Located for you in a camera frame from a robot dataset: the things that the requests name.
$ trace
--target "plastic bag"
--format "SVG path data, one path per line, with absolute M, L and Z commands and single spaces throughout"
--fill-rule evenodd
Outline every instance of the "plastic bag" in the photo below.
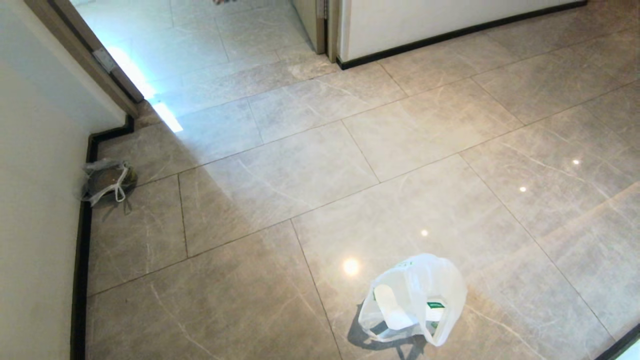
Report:
M 133 189 L 138 176 L 126 161 L 102 159 L 83 166 L 87 180 L 83 186 L 82 200 L 94 206 L 107 193 L 114 192 L 117 202 L 126 198 L 126 193 Z
M 378 276 L 362 304 L 358 323 L 383 343 L 422 334 L 444 344 L 462 314 L 467 286 L 451 261 L 431 254 L 409 258 Z M 385 322 L 379 334 L 373 329 Z

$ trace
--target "white wall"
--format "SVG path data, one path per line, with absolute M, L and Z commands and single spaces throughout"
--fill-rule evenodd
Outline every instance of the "white wall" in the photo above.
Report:
M 342 0 L 339 56 L 348 61 L 450 31 L 575 0 Z
M 80 166 L 125 114 L 20 0 L 0 0 L 0 359 L 68 359 Z

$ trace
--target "black baseboard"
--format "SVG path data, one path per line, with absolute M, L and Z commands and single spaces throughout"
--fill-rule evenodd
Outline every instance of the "black baseboard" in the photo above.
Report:
M 596 360 L 615 360 L 638 340 L 640 340 L 640 323 L 607 351 L 603 352 L 602 355 L 598 356 Z
M 576 1 L 574 3 L 551 6 L 550 8 L 544 8 L 544 9 L 536 10 L 534 12 L 528 12 L 520 15 L 505 17 L 504 19 L 485 22 L 484 24 L 480 24 L 480 25 L 469 26 L 468 28 L 455 30 L 446 34 L 437 35 L 431 38 L 426 38 L 424 40 L 418 40 L 410 44 L 400 45 L 398 47 L 394 47 L 393 49 L 383 50 L 375 54 L 366 55 L 361 58 L 357 58 L 349 61 L 342 61 L 340 60 L 340 56 L 338 56 L 338 58 L 336 59 L 336 62 L 338 63 L 338 66 L 340 67 L 340 69 L 346 70 L 359 65 L 364 65 L 366 63 L 374 62 L 376 60 L 388 58 L 389 56 L 398 55 L 401 53 L 405 53 L 407 51 L 418 49 L 420 47 L 425 47 L 427 45 L 433 45 L 439 42 L 461 37 L 463 35 L 468 35 L 478 31 L 495 28 L 496 26 L 510 24 L 512 22 L 530 19 L 532 17 L 537 17 L 540 15 L 546 15 L 550 13 L 561 12 L 563 10 L 578 8 L 580 6 L 587 5 L 587 3 L 588 3 L 588 0 L 581 0 L 581 1 Z
M 132 133 L 134 119 L 127 116 L 126 124 L 116 129 L 89 136 L 86 162 L 98 160 L 98 144 L 105 140 Z M 89 275 L 89 245 L 91 242 L 91 206 L 80 203 L 80 219 L 76 240 L 76 264 L 74 268 L 74 289 L 71 305 L 71 360 L 84 360 L 86 334 L 86 290 Z

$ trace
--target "tile floor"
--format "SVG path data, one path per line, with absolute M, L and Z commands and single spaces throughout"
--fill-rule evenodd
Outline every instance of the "tile floor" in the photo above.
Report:
M 640 322 L 637 1 L 347 71 L 278 35 L 296 26 L 234 29 L 286 4 L 155 3 L 170 19 L 136 26 L 167 43 L 118 41 L 169 69 L 182 131 L 148 109 L 100 145 L 140 182 L 94 211 L 88 359 L 585 360 Z M 184 74 L 151 55 L 220 43 Z M 370 342 L 369 283 L 422 252 L 466 279 L 451 337 Z

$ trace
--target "floor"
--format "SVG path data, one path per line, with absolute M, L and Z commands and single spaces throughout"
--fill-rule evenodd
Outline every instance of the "floor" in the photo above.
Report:
M 100 145 L 140 181 L 94 208 L 88 359 L 594 359 L 640 322 L 637 1 L 346 71 L 242 35 L 286 6 L 176 3 L 158 31 L 213 17 L 227 62 L 158 60 L 179 128 Z M 172 36 L 130 49 L 196 62 Z M 372 343 L 369 284 L 423 252 L 467 282 L 447 343 Z

